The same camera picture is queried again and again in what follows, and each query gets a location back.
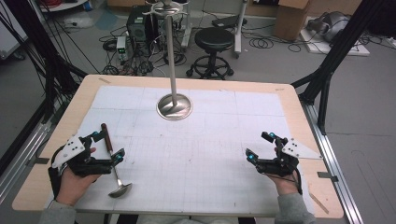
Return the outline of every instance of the stool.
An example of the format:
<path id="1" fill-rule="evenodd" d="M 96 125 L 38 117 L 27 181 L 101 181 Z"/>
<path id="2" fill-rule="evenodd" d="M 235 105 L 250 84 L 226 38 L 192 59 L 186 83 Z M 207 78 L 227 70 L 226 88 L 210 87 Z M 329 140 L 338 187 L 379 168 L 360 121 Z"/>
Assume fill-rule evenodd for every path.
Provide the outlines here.
<path id="1" fill-rule="evenodd" d="M 193 71 L 201 76 L 200 79 L 219 77 L 225 80 L 225 76 L 233 75 L 230 65 L 223 58 L 217 56 L 218 52 L 229 49 L 233 45 L 233 35 L 230 32 L 218 27 L 205 28 L 197 32 L 195 43 L 209 55 L 198 58 L 191 69 L 186 72 L 187 77 L 191 77 Z M 200 63 L 206 58 L 208 63 Z M 222 61 L 222 64 L 216 65 L 216 60 Z"/>

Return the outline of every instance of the round metal base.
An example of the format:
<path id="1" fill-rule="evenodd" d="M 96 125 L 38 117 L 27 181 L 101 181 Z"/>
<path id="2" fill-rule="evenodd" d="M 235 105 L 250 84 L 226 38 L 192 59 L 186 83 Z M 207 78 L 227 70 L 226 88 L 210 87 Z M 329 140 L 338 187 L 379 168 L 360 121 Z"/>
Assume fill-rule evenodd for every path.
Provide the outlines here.
<path id="1" fill-rule="evenodd" d="M 189 116 L 192 111 L 191 100 L 177 93 L 177 104 L 172 103 L 172 94 L 165 95 L 157 104 L 157 112 L 163 119 L 180 120 Z"/>

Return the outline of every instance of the black stool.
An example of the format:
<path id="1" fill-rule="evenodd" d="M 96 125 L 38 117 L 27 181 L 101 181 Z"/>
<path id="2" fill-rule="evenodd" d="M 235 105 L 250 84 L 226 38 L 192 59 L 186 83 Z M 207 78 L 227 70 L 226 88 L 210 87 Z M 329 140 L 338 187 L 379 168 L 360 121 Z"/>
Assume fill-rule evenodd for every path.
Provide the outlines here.
<path id="1" fill-rule="evenodd" d="M 233 35 L 230 32 L 217 27 L 205 28 L 197 32 L 195 43 L 209 55 L 198 58 L 191 69 L 186 72 L 187 77 L 192 76 L 193 70 L 201 76 L 200 78 L 220 77 L 225 80 L 225 76 L 233 75 L 230 65 L 223 58 L 217 56 L 218 52 L 229 49 L 233 45 Z M 199 63 L 205 58 L 208 58 L 208 63 Z M 222 61 L 223 64 L 216 65 L 216 59 Z"/>

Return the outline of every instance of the floor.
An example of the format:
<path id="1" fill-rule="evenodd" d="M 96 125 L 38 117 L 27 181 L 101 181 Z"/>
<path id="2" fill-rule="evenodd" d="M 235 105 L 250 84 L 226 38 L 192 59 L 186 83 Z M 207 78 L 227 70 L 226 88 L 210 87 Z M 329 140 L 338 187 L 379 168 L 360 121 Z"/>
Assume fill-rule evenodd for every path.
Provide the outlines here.
<path id="1" fill-rule="evenodd" d="M 88 15 L 93 20 L 93 26 L 76 29 L 70 36 L 97 70 L 102 71 L 106 65 L 106 52 L 99 38 L 121 28 L 126 17 L 125 14 L 104 8 L 91 11 Z M 210 26 L 210 22 L 215 19 L 209 14 L 202 16 L 200 11 L 191 15 L 194 27 Z M 271 24 L 274 24 L 274 20 L 249 17 L 246 28 Z M 270 35 L 272 27 L 246 32 Z M 64 40 L 74 65 L 96 74 L 73 43 L 66 38 Z M 253 48 L 249 45 L 249 40 L 243 38 L 242 54 L 238 59 L 232 50 L 221 53 L 234 70 L 232 77 L 226 77 L 227 81 L 291 83 L 314 72 L 326 57 L 323 54 L 308 53 L 304 46 L 300 46 L 299 52 L 293 52 L 290 48 L 297 47 L 281 43 L 274 43 L 269 49 Z M 186 78 L 185 72 L 190 64 L 204 54 L 193 43 L 191 39 L 185 54 L 187 61 L 176 68 L 179 78 Z M 347 56 L 336 70 L 330 89 L 326 131 L 362 220 L 365 223 L 391 224 L 396 223 L 396 174 L 392 169 L 396 161 L 393 153 L 396 119 L 392 118 L 396 109 L 396 51 L 385 41 L 383 45 L 387 47 L 368 44 L 365 47 L 370 51 L 369 57 Z M 160 69 L 167 73 L 167 66 L 162 66 L 147 76 L 166 76 Z M 0 121 L 3 124 L 0 128 L 0 155 L 3 155 L 42 102 L 43 91 L 29 60 L 8 59 L 0 62 L 0 80 Z M 11 208 L 13 198 L 28 173 L 29 167 L 0 204 L 0 217 L 7 217 L 13 223 L 37 223 L 39 219 L 39 213 L 18 212 Z M 103 215 L 78 214 L 78 222 L 103 222 Z M 261 219 L 260 223 L 273 223 L 273 220 Z M 347 219 L 320 219 L 318 223 L 347 223 Z"/>

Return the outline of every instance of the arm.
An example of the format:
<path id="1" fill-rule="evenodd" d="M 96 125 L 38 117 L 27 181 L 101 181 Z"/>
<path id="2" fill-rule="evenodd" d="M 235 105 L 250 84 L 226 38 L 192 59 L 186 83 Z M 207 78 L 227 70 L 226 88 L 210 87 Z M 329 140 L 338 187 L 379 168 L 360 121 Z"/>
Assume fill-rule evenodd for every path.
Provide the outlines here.
<path id="1" fill-rule="evenodd" d="M 291 175 L 280 177 L 268 175 L 276 184 L 279 214 L 276 215 L 275 224 L 314 224 L 314 215 L 306 209 L 303 196 L 298 193 L 297 187 Z"/>
<path id="2" fill-rule="evenodd" d="M 49 208 L 45 209 L 41 214 L 39 224 L 74 224 L 76 218 L 76 210 L 74 205 L 84 195 L 88 187 L 94 182 L 100 175 L 87 175 L 81 177 L 73 174 L 69 167 L 64 169 L 62 174 L 61 189 L 56 197 L 56 200 L 52 201 Z"/>

